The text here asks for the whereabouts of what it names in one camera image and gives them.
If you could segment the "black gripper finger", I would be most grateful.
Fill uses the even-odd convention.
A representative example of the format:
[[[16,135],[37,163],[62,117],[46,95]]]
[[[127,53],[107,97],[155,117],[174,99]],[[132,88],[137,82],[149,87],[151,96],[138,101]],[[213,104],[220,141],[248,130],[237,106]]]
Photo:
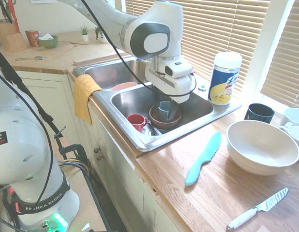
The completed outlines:
[[[178,103],[175,102],[174,100],[171,100],[167,121],[171,121],[174,118],[177,109],[178,109]]]
[[[154,85],[152,85],[152,94],[154,102],[161,102],[161,91]]]

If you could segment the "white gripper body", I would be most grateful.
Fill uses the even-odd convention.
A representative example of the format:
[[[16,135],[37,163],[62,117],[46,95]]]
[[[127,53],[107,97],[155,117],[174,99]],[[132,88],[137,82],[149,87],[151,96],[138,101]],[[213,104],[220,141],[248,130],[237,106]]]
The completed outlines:
[[[153,69],[146,69],[146,79],[155,87],[171,97],[176,103],[183,103],[189,99],[191,80],[188,75],[174,78],[168,74],[158,74]]]

